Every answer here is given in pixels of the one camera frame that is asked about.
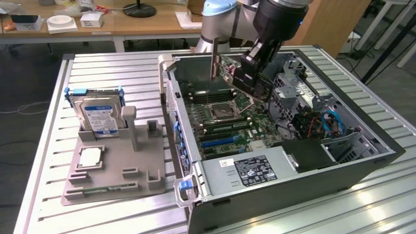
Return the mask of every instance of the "blue pcie slot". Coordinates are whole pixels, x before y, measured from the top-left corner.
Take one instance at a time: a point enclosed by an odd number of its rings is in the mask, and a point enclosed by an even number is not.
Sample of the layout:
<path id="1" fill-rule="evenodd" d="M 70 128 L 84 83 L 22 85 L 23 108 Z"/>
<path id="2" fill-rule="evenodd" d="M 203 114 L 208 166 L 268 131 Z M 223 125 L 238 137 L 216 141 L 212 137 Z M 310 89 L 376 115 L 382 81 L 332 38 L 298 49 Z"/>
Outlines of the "blue pcie slot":
<path id="1" fill-rule="evenodd" d="M 218 146 L 218 145 L 232 144 L 236 142 L 238 139 L 239 139 L 239 136 L 235 136 L 232 138 L 227 138 L 227 139 L 222 139 L 222 140 L 216 140 L 216 141 L 210 141 L 210 142 L 203 142 L 202 147 L 207 148 L 207 147 L 212 147 L 212 146 Z"/>

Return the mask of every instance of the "desk lamp base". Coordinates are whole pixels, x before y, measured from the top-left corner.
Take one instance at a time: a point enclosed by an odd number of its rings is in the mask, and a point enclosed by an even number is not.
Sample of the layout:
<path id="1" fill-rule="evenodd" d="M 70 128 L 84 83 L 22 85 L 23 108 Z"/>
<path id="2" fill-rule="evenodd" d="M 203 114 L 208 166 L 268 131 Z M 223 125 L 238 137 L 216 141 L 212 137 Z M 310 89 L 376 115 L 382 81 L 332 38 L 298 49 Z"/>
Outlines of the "desk lamp base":
<path id="1" fill-rule="evenodd" d="M 124 14 L 136 18 L 147 18 L 156 15 L 156 8 L 148 4 L 130 4 L 124 6 Z"/>

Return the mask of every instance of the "motherboard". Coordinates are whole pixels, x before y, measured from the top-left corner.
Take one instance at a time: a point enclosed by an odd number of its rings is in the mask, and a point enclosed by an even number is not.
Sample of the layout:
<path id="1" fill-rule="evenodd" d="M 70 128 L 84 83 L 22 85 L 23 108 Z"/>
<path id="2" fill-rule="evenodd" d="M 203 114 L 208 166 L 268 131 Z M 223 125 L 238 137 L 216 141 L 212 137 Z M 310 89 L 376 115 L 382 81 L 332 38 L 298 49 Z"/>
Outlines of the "motherboard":
<path id="1" fill-rule="evenodd" d="M 191 91 L 186 107 L 204 160 L 267 149 L 283 141 L 264 103 L 239 90 Z"/>

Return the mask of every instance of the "power supply label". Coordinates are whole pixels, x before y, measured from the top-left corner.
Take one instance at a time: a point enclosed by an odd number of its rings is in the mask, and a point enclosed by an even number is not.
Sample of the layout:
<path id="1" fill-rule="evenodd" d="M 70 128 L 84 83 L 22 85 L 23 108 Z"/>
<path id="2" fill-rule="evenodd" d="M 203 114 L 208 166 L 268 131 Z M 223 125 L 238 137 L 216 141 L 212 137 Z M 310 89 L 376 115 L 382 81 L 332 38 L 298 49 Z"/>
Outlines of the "power supply label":
<path id="1" fill-rule="evenodd" d="M 278 179 L 264 155 L 235 161 L 234 164 L 246 187 Z"/>

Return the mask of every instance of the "white box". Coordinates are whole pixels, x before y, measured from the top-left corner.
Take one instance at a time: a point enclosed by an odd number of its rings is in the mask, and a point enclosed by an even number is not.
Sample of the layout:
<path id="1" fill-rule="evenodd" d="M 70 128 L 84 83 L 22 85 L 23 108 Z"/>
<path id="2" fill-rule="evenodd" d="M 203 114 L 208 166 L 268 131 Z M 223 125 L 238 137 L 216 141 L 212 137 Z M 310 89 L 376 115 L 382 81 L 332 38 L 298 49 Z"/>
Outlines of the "white box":
<path id="1" fill-rule="evenodd" d="M 40 16 L 12 15 L 18 31 L 39 31 L 44 23 Z"/>
<path id="2" fill-rule="evenodd" d="M 52 16 L 47 20 L 47 23 L 50 34 L 74 32 L 79 30 L 76 21 L 70 16 Z"/>
<path id="3" fill-rule="evenodd" d="M 355 32 L 352 32 L 348 36 L 347 42 L 340 50 L 340 54 L 348 54 L 352 53 L 354 51 L 351 51 L 351 48 L 354 48 L 360 40 L 360 35 L 356 34 Z"/>
<path id="4" fill-rule="evenodd" d="M 103 14 L 86 13 L 80 18 L 80 24 L 87 28 L 100 28 L 103 25 Z"/>

